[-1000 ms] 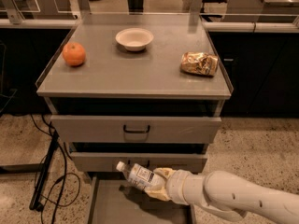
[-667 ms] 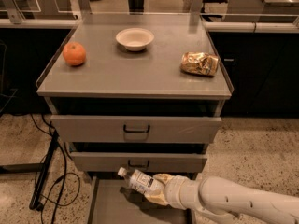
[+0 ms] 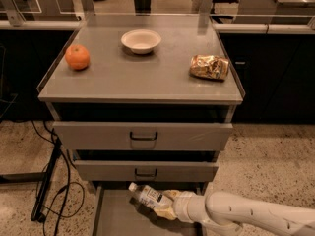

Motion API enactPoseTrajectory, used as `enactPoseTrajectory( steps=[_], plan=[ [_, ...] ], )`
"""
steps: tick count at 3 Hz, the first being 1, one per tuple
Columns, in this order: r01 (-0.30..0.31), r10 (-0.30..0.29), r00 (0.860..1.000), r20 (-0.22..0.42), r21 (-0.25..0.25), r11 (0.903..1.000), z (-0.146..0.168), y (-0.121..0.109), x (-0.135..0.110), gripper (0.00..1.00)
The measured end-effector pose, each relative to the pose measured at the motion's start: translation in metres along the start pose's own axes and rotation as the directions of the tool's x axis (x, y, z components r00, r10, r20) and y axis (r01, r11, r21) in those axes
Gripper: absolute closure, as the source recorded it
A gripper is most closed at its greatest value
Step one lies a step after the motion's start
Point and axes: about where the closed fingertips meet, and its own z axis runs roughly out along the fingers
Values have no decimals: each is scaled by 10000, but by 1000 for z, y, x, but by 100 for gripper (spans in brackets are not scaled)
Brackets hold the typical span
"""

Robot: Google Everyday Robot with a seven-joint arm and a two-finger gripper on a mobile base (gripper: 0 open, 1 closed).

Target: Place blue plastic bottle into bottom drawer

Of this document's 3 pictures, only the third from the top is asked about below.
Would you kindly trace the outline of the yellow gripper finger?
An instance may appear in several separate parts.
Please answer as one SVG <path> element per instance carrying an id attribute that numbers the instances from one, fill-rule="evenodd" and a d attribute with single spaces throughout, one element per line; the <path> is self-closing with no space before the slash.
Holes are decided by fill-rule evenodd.
<path id="1" fill-rule="evenodd" d="M 177 218 L 171 206 L 155 208 L 154 212 L 157 216 L 168 220 L 175 220 Z"/>
<path id="2" fill-rule="evenodd" d="M 165 196 L 169 197 L 170 199 L 174 200 L 176 197 L 179 197 L 181 191 L 179 190 L 164 190 L 162 192 Z"/>

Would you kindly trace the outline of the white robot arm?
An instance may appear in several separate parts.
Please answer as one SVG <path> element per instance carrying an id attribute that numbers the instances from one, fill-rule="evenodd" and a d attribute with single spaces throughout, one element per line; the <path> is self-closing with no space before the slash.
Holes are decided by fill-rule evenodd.
<path id="1" fill-rule="evenodd" d="M 315 210 L 244 198 L 228 192 L 196 195 L 171 190 L 171 204 L 154 212 L 169 220 L 200 223 L 220 236 L 239 236 L 244 224 L 276 236 L 315 236 Z"/>

